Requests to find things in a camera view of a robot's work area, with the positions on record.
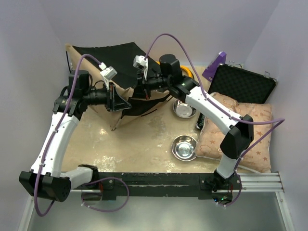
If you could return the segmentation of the beige pet tent fabric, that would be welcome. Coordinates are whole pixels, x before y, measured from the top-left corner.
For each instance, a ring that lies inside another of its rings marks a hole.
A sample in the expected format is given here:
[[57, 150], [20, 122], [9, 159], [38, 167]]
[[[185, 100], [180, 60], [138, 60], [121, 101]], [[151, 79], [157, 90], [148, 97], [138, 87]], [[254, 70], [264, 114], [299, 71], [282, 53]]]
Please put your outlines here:
[[105, 47], [78, 47], [67, 43], [65, 50], [68, 52], [73, 68], [76, 68], [81, 55], [90, 54], [107, 67], [111, 66], [116, 70], [117, 75], [111, 81], [115, 84], [119, 95], [127, 100], [132, 108], [108, 112], [103, 105], [91, 106], [109, 124], [111, 130], [138, 117], [153, 113], [172, 99], [168, 90], [153, 90], [149, 99], [140, 99], [135, 96], [133, 87], [137, 83], [138, 70], [133, 67], [133, 60], [137, 55], [145, 55], [135, 42]]

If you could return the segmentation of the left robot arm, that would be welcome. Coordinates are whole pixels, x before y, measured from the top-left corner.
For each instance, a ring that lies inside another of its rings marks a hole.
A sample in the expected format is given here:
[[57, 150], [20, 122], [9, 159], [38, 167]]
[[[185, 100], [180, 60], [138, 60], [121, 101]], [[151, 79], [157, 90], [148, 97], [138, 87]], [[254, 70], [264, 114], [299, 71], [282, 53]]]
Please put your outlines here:
[[88, 71], [71, 71], [68, 85], [54, 102], [48, 136], [42, 150], [28, 172], [22, 171], [19, 182], [31, 195], [63, 202], [70, 190], [82, 184], [96, 188], [100, 177], [96, 167], [79, 165], [77, 169], [62, 173], [62, 161], [70, 138], [88, 106], [104, 105], [109, 112], [131, 108], [131, 104], [118, 93], [114, 83], [97, 89], [92, 86]]

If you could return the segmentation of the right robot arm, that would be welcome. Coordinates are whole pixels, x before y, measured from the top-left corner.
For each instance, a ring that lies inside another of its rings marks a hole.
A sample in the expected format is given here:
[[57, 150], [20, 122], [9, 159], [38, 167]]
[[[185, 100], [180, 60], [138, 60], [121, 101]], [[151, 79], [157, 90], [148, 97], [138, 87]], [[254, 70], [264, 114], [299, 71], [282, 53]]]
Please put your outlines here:
[[166, 88], [171, 96], [201, 112], [219, 128], [225, 137], [220, 144], [223, 155], [214, 172], [214, 183], [226, 189], [231, 184], [240, 155], [254, 139], [252, 117], [240, 116], [207, 94], [200, 81], [182, 73], [180, 62], [173, 54], [161, 56], [159, 65], [160, 73], [149, 76], [148, 59], [135, 56], [133, 66], [139, 69], [136, 90], [149, 99], [152, 90]]

